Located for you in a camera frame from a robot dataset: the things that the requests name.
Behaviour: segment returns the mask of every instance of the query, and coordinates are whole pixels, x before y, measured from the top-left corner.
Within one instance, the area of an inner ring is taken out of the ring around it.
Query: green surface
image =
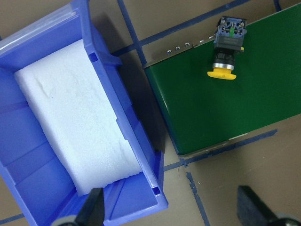
[[[213,42],[146,69],[178,154],[301,113],[301,4],[247,26],[233,81],[207,76]]]

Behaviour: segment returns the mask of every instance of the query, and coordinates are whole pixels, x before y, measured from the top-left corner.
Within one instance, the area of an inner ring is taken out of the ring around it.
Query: blue storage container
[[[116,69],[121,61],[110,55],[91,24],[88,1],[74,0],[0,41],[0,173],[33,226],[48,226],[57,218],[77,214],[87,196],[77,196],[13,74],[79,39],[143,170],[105,187],[104,225],[120,225],[168,206],[163,154],[154,152],[134,113]]]

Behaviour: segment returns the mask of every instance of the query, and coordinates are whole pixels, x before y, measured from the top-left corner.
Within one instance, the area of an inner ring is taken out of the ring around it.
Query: silver metal ring
[[[214,63],[214,64],[212,65],[212,68],[215,68],[215,67],[226,68],[226,69],[234,70],[234,66],[233,66],[233,65],[221,64],[221,63]]]

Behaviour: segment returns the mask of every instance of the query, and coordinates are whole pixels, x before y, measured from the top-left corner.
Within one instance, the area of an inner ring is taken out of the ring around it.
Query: white foam pad
[[[141,171],[82,40],[15,78],[79,195]]]

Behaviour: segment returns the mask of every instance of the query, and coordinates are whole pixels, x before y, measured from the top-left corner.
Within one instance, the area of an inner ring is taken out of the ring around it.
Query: white foam
[[[141,171],[82,40],[15,78],[79,195]]]

